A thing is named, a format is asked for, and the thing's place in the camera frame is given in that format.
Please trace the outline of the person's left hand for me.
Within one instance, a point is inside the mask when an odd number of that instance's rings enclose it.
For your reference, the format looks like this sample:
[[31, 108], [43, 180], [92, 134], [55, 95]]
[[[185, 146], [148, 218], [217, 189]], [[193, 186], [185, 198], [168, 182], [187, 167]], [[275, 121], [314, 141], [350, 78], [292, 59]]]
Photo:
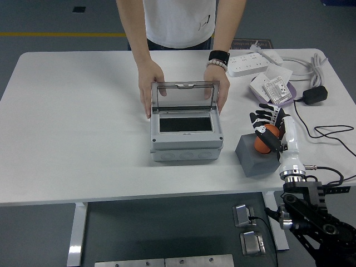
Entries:
[[217, 108], [221, 113], [226, 100], [228, 99], [228, 93], [230, 88], [230, 82], [226, 76], [225, 70], [218, 65], [208, 65], [204, 72], [205, 81], [219, 81], [219, 91], [217, 95]]

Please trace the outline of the person's right hand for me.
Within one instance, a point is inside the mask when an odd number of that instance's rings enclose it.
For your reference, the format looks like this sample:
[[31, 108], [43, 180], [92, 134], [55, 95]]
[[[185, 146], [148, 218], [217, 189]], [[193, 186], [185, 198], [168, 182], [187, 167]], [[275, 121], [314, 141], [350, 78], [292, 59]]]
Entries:
[[140, 100], [144, 107], [146, 118], [151, 118], [152, 89], [154, 82], [164, 82], [164, 73], [161, 67], [152, 59], [137, 64], [139, 73]]

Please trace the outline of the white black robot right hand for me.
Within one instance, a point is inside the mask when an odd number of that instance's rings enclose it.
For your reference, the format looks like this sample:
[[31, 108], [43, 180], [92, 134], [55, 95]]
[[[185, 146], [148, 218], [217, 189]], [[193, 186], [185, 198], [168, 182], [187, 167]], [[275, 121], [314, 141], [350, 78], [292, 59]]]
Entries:
[[280, 162], [280, 178], [284, 181], [305, 180], [306, 169], [299, 158], [293, 117], [275, 105], [261, 103], [259, 107], [250, 113], [250, 120], [257, 137], [276, 153]]

